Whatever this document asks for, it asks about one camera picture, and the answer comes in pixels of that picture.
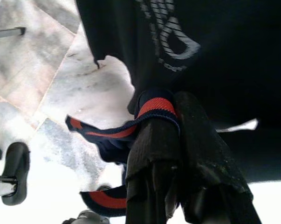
red stripe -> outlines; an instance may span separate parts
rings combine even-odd
[[[140,117],[141,115],[143,115],[144,113],[151,111],[151,110],[155,110],[155,109],[167,110],[167,111],[173,113],[174,115],[176,115],[173,105],[171,104],[171,102],[169,100],[167,100],[165,98],[161,98],[161,97],[156,97],[156,98],[150,99],[141,107],[137,118]]]
[[[126,198],[113,198],[109,197],[103,191],[94,191],[90,192],[89,196],[95,201],[97,204],[109,208],[109,209],[125,209],[126,206]]]
[[[130,134],[132,134],[135,129],[136,129],[136,125],[129,127],[126,130],[123,130],[121,132],[115,133],[115,134],[99,134],[99,133],[95,133],[95,132],[86,132],[86,134],[89,135],[94,135],[94,136],[102,136],[102,137],[107,137],[107,138],[124,138],[129,136]]]
[[[82,129],[82,126],[81,126],[80,121],[75,120],[74,118],[71,118],[70,124],[71,124],[72,127],[74,127],[74,128]]]

red and navy strap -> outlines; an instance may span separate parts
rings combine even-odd
[[[118,128],[101,130],[75,118],[67,117],[70,131],[80,133],[87,141],[95,143],[104,161],[126,164],[130,147],[135,141],[138,125],[150,118],[161,118],[176,125],[177,115],[173,105],[173,95],[167,90],[153,89],[142,93],[135,111],[135,119]],[[106,191],[81,192],[86,205],[100,215],[108,217],[124,216],[126,209],[125,185]]]

marble floor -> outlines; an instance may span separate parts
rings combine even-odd
[[[99,128],[119,126],[133,118],[126,107],[134,89],[116,58],[100,61],[100,69],[94,64],[74,0],[0,0],[0,29],[19,26],[27,28],[24,36],[0,38],[0,148],[27,143],[31,169],[27,199],[14,207],[0,200],[0,223],[61,224],[86,209],[80,190],[120,185],[122,169],[70,133],[66,115]],[[251,187],[258,189],[263,223],[273,223],[258,200],[266,188]],[[181,217],[179,210],[169,223],[185,223]]]

printed graphic on shirt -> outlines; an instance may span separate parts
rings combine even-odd
[[[136,1],[140,4],[145,18],[150,22],[151,37],[155,45],[155,55],[158,57],[158,62],[174,72],[186,69],[187,60],[198,52],[200,45],[182,31],[179,21],[174,15],[173,0]],[[170,35],[176,37],[174,43],[169,43]],[[182,51],[175,49],[179,44],[177,42],[184,44],[185,47]]]

black chair wheel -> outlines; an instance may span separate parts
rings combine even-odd
[[[5,205],[17,205],[25,200],[27,196],[29,163],[29,150],[26,144],[15,142],[9,146],[2,176],[16,178],[18,183],[12,195],[1,197]]]

